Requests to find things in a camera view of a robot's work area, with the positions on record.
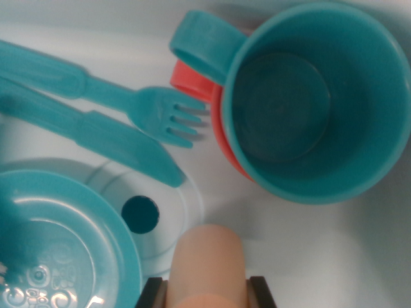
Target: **cup handle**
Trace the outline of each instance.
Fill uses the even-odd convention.
[[[213,96],[217,88],[222,89],[221,85],[217,85],[215,82],[202,76],[181,60],[177,60],[175,64],[170,85],[189,96],[209,104],[213,103]]]
[[[224,85],[246,39],[234,26],[210,13],[189,11],[171,39],[170,50],[203,76]]]

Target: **plastic fork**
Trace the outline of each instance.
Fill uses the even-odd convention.
[[[99,112],[81,112],[2,78],[0,112],[72,139],[171,187],[183,182],[180,169],[157,141]]]
[[[203,103],[177,90],[148,87],[133,91],[95,78],[75,64],[4,41],[0,41],[0,76],[64,98],[85,98],[122,111],[150,137],[185,148],[193,144],[180,133],[196,135],[197,131],[182,122],[201,122],[189,110],[205,109]]]

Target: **white sink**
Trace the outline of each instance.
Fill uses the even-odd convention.
[[[168,41],[189,9],[209,10],[244,31],[308,1],[0,0],[0,39],[78,63],[132,89],[167,85],[175,57]],[[411,2],[350,1],[371,13],[411,59]],[[63,102],[128,123],[93,103]],[[166,146],[188,179],[170,189],[20,120],[0,118],[3,168],[50,169],[87,182],[115,208],[135,194],[160,208],[158,227],[135,240],[145,277],[168,270],[178,236],[200,223],[243,239],[247,275],[266,277],[278,308],[411,307],[411,145],[375,187],[345,203],[307,206],[273,196],[226,161],[209,115],[191,150]]]

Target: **teal plate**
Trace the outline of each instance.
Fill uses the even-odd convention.
[[[0,174],[0,307],[133,308],[136,246],[117,212],[87,186],[43,171]]]

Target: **teal cup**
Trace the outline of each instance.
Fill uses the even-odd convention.
[[[411,130],[407,58],[378,21],[344,4],[286,10],[250,37],[190,11],[170,49],[224,86],[238,162],[273,194],[334,203],[383,178]]]

